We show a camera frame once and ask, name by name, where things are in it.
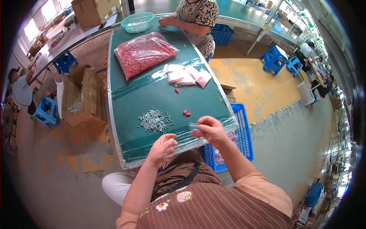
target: green plastic basket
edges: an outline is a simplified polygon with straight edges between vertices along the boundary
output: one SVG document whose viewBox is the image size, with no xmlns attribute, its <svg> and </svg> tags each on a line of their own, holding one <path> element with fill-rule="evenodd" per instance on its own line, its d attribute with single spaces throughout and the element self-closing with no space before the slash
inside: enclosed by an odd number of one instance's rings
<svg viewBox="0 0 366 229">
<path fill-rule="evenodd" d="M 132 14 L 121 21 L 121 26 L 124 27 L 128 33 L 141 33 L 151 27 L 154 17 L 155 15 L 150 12 Z"/>
</svg>

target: person in black shirt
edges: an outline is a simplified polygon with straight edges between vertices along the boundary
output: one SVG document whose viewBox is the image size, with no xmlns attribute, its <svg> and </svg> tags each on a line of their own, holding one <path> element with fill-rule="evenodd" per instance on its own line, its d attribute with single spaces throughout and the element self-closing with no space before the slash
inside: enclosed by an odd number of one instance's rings
<svg viewBox="0 0 366 229">
<path fill-rule="evenodd" d="M 314 88 L 312 90 L 312 92 L 314 92 L 315 89 L 318 89 L 321 97 L 325 98 L 325 95 L 328 94 L 328 92 L 330 92 L 330 90 L 332 89 L 333 80 L 334 80 L 334 76 L 329 75 L 329 78 L 328 78 L 328 80 L 325 81 L 323 87 L 318 86 L 318 87 Z M 311 88 L 317 86 L 318 84 L 319 84 L 319 82 L 317 80 L 314 80 L 311 84 Z"/>
</svg>

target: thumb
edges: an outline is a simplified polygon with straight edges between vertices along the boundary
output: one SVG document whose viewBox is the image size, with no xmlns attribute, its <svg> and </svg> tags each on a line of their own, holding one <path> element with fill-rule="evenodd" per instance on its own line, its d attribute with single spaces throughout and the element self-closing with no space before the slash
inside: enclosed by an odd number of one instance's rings
<svg viewBox="0 0 366 229">
<path fill-rule="evenodd" d="M 204 132 L 204 133 L 209 133 L 212 134 L 213 133 L 213 128 L 210 126 L 206 126 L 203 124 L 197 125 L 197 129 Z"/>
<path fill-rule="evenodd" d="M 174 139 L 169 139 L 168 141 L 164 142 L 161 147 L 164 151 L 166 151 L 168 148 L 174 146 L 174 145 L 178 145 L 177 141 Z"/>
</svg>

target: black hair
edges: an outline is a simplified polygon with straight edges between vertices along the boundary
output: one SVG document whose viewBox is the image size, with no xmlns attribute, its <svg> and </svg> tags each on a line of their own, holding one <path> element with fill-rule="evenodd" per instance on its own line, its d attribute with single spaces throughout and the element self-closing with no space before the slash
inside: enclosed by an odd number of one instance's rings
<svg viewBox="0 0 366 229">
<path fill-rule="evenodd" d="M 8 80 L 9 80 L 10 83 L 12 83 L 13 74 L 15 72 L 18 72 L 18 70 L 19 70 L 19 68 L 18 69 L 10 69 L 9 74 L 8 74 Z"/>
<path fill-rule="evenodd" d="M 307 45 L 309 45 L 310 47 L 315 48 L 314 42 L 312 42 L 312 41 L 309 41 L 309 42 L 307 43 Z"/>
</svg>

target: yellow floor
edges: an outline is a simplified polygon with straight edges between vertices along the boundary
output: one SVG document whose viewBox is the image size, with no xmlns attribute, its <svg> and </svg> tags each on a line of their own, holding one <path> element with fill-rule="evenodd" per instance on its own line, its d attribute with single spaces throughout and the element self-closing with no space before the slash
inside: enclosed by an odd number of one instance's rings
<svg viewBox="0 0 366 229">
<path fill-rule="evenodd" d="M 234 89 L 236 102 L 245 105 L 248 122 L 261 120 L 271 113 L 300 98 L 297 85 L 300 81 L 292 77 L 285 67 L 273 76 L 262 69 L 260 59 L 222 58 L 211 59 L 210 67 L 221 84 Z"/>
</svg>

